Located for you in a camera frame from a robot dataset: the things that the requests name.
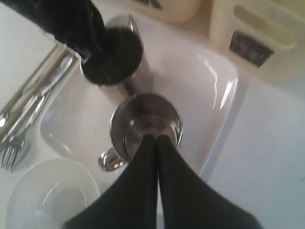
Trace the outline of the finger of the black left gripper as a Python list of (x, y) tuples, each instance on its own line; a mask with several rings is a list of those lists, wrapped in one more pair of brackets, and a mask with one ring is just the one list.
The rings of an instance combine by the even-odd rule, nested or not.
[(91, 0), (20, 0), (20, 13), (83, 59), (106, 54), (106, 29)]

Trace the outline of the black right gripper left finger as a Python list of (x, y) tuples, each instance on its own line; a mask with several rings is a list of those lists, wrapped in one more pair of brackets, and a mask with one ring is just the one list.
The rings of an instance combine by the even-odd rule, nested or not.
[(145, 135), (118, 179), (65, 229), (155, 229), (158, 172), (156, 138)]

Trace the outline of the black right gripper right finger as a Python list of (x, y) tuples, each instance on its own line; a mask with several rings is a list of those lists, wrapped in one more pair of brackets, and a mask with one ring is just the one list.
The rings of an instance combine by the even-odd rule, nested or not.
[(209, 187), (187, 165), (169, 136), (158, 137), (157, 155), (165, 228), (262, 228), (254, 215)]

